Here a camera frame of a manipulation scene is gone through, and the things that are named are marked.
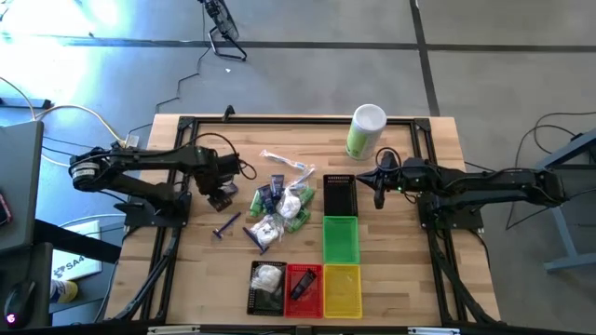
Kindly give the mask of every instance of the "cylindrical container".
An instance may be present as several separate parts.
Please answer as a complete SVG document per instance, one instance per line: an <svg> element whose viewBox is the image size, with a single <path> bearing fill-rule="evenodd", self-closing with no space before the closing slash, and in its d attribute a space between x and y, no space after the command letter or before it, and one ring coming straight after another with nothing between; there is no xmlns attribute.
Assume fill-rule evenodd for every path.
<svg viewBox="0 0 596 335"><path fill-rule="evenodd" d="M361 105L352 116L345 150L354 159L367 159L373 155L374 146L381 137L387 116L381 107Z"/></svg>
<svg viewBox="0 0 596 335"><path fill-rule="evenodd" d="M78 286L72 281L54 280L49 287L50 302L71 302L78 293Z"/></svg>

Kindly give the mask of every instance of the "desk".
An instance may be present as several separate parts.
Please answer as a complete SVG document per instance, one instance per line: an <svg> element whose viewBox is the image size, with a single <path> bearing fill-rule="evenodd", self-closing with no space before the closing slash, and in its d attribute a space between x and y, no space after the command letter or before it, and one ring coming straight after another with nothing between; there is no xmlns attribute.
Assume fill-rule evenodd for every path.
<svg viewBox="0 0 596 335"><path fill-rule="evenodd" d="M177 114L156 115L149 150L172 148L179 117ZM464 169L455 121L450 117L436 117L430 118L430 124L439 163L448 168ZM402 194L391 193L386 196L385 209L376 210L373 190L360 183L357 187L364 317L361 320L304 320L246 314L252 261L322 263L323 175L358 174L374 166L372 159L355 161L345 154L347 130L345 125L200 126L199 133L216 132L227 137L236 146L240 157L254 165L259 176L255 181L236 177L240 191L234 204L222 213L216 213L207 199L197 194L195 185L191 187L195 196L191 219L183 229L178 251L168 324L403 326L440 323L427 235L419 228L415 206ZM220 154L230 152L230 148L215 137L201 138L198 143L216 149ZM392 146L405 160L413 154L411 143L409 129L387 126L378 146ZM317 171L309 183L317 193L308 207L312 212L310 221L297 233L285 234L282 242L276 242L267 253L259 256L259 250L242 232L242 227L248 228L256 222L248 216L255 189L269 183L273 173L283 173L287 180L297 176L290 167L260 157L263 149L315 164ZM167 171L142 173L142 179L151 183L166 178ZM238 211L243 215L224 232L223 240L217 240L211 231ZM121 311L144 281L155 235L155 228L141 228L126 240L106 316ZM454 245L463 282L485 311L498 319L482 245L465 231L454 231ZM453 291L449 284L446 289L450 311L455 315ZM157 283L153 312L160 292L161 286Z"/></svg>

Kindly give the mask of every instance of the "yellow bin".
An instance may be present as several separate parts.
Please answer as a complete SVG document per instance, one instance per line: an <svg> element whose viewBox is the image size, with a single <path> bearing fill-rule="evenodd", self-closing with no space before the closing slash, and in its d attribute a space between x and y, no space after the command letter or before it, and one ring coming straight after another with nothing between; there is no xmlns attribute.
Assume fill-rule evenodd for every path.
<svg viewBox="0 0 596 335"><path fill-rule="evenodd" d="M326 318L362 318L359 265L325 265L323 314Z"/></svg>

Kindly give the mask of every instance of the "gray floor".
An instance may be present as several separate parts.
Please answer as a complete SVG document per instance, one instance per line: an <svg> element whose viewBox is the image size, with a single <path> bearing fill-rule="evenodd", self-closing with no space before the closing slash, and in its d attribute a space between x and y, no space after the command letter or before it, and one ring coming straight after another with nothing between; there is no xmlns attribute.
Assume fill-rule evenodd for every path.
<svg viewBox="0 0 596 335"><path fill-rule="evenodd" d="M73 1L32 7L17 0L3 29L14 34L60 34L137 39L201 40L196 0ZM428 43L483 45L596 45L596 3L590 0L419 0ZM244 41L415 43L407 0L229 0ZM202 48L62 47L22 37L2 45L0 74L27 94L77 103L100 112L117 132L151 122L158 102L177 95L178 79L196 69ZM160 113L351 114L376 103L391 115L429 115L421 63L415 50L248 49L247 63L211 53L201 76L184 81L180 99ZM466 160L490 168L513 164L522 135L547 113L580 113L596 105L593 53L429 52L440 114L454 116ZM2 95L15 93L4 85ZM28 120L24 110L0 110L0 125ZM47 117L46 135L88 145L113 139L92 117L75 110ZM552 117L549 123L582 132L595 116ZM146 140L147 131L141 132ZM569 141L555 129L540 140L553 150ZM53 148L85 149L47 141ZM544 154L531 141L521 151L530 167ZM52 155L65 161L66 157ZM570 218L580 251L596 251L596 229L581 199ZM63 222L115 212L113 200L76 192L61 167L42 166L37 217ZM514 218L535 207L517 206ZM504 321L521 326L593 332L596 266L547 275L544 261L563 256L553 219L543 213L504 232L508 206L482 210L494 288ZM59 315L58 323L78 320Z"/></svg>

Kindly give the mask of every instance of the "wooden tabletop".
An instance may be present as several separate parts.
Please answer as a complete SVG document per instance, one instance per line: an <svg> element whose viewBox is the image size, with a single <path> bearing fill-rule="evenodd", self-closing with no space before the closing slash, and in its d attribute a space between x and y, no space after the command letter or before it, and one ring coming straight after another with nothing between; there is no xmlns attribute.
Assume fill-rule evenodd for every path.
<svg viewBox="0 0 596 335"><path fill-rule="evenodd" d="M148 149L172 148L179 116L156 115ZM439 164L464 169L454 119L431 117L430 123ZM252 261L323 263L323 175L359 174L374 167L372 159L356 161L346 155L347 131L348 126L345 125L200 126L200 133L220 133L234 143L240 157L254 165L258 178L249 181L236 177L239 192L234 197L234 204L221 213L217 213L192 185L191 219L183 229L178 251L169 303L169 324L431 326L440 323L427 236L419 227L415 205L402 194L390 193L386 196L385 208L377 210L374 208L373 190L361 183L357 187L363 318L289 319L246 314ZM215 137L201 138L198 143L216 149L219 154L231 152L227 144ZM404 160L413 154L410 130L403 126L387 126L377 145L393 147ZM257 187L270 182L271 174L284 174L286 180L299 175L291 167L259 156L263 149L314 164L317 170L308 180L310 186L316 189L315 198L308 207L312 212L310 221L297 233L285 234L281 242L275 242L267 253L260 256L259 250L242 232L242 227L249 228L256 222L248 216L254 192ZM167 171L142 173L142 179L151 183L165 181L166 178ZM215 238L211 231L238 211L243 213L242 216L223 233L223 239ZM141 286L147 276L155 235L156 229L147 227L126 240L106 316L121 311ZM462 281L484 310L498 319L493 284L482 245L466 231L454 231L454 245ZM446 284L446 290L450 311L455 315L451 285ZM160 294L161 281L156 286L153 313Z"/></svg>

